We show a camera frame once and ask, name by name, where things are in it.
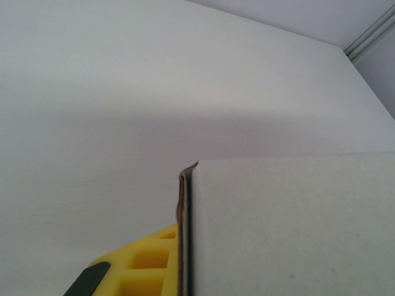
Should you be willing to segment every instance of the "white wall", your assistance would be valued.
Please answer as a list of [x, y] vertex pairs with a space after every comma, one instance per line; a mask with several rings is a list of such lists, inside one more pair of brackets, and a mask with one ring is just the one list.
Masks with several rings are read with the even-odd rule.
[[394, 0], [189, 0], [345, 50]]
[[356, 68], [395, 118], [395, 33], [378, 43]]
[[196, 160], [395, 150], [335, 46], [179, 0], [1, 5], [1, 295], [174, 223]]

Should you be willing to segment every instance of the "yellow plastic object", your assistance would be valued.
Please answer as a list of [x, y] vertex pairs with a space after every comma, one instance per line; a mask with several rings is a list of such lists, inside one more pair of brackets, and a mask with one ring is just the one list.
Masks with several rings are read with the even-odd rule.
[[177, 252], [175, 224], [94, 260], [111, 266], [93, 296], [176, 296]]

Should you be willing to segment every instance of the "white surface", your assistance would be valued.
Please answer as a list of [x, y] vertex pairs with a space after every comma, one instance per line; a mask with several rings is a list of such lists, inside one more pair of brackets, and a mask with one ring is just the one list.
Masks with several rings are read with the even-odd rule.
[[195, 292], [394, 295], [395, 154], [199, 162]]
[[1, 5], [1, 295], [174, 223], [196, 160], [395, 150], [335, 46], [179, 0]]
[[394, 0], [190, 0], [345, 50]]
[[395, 118], [395, 33], [377, 44], [356, 68]]

